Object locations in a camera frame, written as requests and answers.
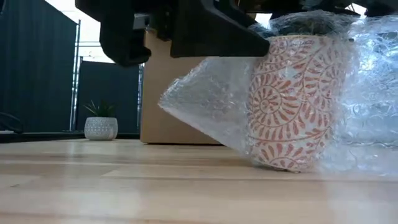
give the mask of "wooden floor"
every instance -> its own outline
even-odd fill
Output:
[[[0,144],[0,224],[398,223],[398,181],[256,169],[232,150]]]

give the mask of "plastic wrap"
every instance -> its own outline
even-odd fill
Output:
[[[385,173],[394,150],[368,146],[397,133],[394,22],[314,11],[253,26],[267,56],[207,58],[159,105],[255,165]]]

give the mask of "black cable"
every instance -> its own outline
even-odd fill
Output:
[[[6,8],[6,0],[0,0],[0,16],[4,12],[5,8]]]
[[[12,126],[10,123],[7,122],[7,119],[15,122],[19,126],[19,128]],[[24,126],[20,119],[11,114],[3,112],[0,112],[0,130],[1,129],[14,131],[16,134],[22,134],[24,132]]]

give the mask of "orange patterned vase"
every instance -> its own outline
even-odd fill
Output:
[[[328,37],[270,39],[251,74],[250,156],[265,166],[302,171],[330,143],[347,49]]]

